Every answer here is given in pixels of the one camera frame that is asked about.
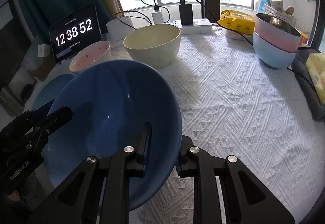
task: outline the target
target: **blue bowl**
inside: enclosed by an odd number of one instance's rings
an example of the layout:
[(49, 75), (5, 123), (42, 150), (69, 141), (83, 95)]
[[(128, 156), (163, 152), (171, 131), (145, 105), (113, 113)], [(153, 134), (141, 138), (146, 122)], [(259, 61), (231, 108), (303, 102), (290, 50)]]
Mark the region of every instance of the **blue bowl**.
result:
[(38, 94), (32, 109), (39, 109), (48, 102), (54, 100), (59, 95), (61, 90), (66, 86), (66, 84), (69, 83), (74, 77), (75, 75), (72, 74), (64, 74), (52, 79)]
[(49, 113), (72, 109), (70, 122), (49, 137), (44, 165), (57, 187), (86, 157), (112, 155), (152, 124), (146, 176), (130, 179), (130, 210), (148, 201), (164, 184), (178, 157), (181, 113), (170, 85), (153, 68), (117, 60), (96, 65), (71, 80)]
[(255, 30), (253, 33), (253, 48), (263, 63), (275, 69), (287, 68), (296, 57), (296, 53), (288, 53), (268, 43)]

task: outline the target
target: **white plastic basket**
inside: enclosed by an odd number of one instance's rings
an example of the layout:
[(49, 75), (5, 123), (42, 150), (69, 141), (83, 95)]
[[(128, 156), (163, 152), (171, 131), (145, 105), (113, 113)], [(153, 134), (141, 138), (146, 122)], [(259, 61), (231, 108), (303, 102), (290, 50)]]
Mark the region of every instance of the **white plastic basket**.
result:
[(284, 12), (277, 11), (266, 4), (264, 6), (264, 13), (279, 18), (285, 22), (288, 22), (293, 27), (296, 26), (297, 19), (294, 16), (291, 16), (290, 14), (286, 14)]

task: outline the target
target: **cream bowl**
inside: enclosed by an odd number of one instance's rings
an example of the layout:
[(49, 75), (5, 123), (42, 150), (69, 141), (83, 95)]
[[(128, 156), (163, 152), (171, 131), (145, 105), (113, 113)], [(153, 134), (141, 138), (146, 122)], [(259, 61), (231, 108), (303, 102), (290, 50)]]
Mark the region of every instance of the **cream bowl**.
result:
[(159, 70), (169, 66), (179, 51), (181, 31), (171, 24), (153, 24), (130, 33), (123, 45), (132, 59)]
[(69, 70), (79, 74), (90, 67), (109, 61), (111, 57), (111, 44), (108, 41), (100, 41), (81, 50), (71, 61)]

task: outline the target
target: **power strip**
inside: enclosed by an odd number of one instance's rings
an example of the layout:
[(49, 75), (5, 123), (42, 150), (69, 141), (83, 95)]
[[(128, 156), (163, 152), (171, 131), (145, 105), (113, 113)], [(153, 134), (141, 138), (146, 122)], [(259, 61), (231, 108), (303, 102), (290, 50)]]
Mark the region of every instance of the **power strip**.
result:
[(185, 34), (210, 34), (212, 24), (207, 18), (195, 18), (193, 25), (182, 25), (180, 20), (167, 22), (180, 28), (181, 35)]

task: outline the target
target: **white textured tablecloth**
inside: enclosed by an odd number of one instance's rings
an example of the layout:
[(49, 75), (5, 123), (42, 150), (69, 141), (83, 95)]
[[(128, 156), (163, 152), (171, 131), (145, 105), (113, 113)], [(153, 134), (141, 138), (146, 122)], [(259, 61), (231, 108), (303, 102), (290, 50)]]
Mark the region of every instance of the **white textured tablecloth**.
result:
[[(181, 108), (183, 134), (211, 155), (233, 154), (299, 223), (325, 186), (325, 125), (312, 120), (287, 69), (263, 65), (243, 41), (183, 35), (177, 58), (160, 73)], [(123, 47), (114, 59), (129, 59)], [(160, 191), (130, 213), (130, 223), (192, 223), (193, 179), (174, 170)]]

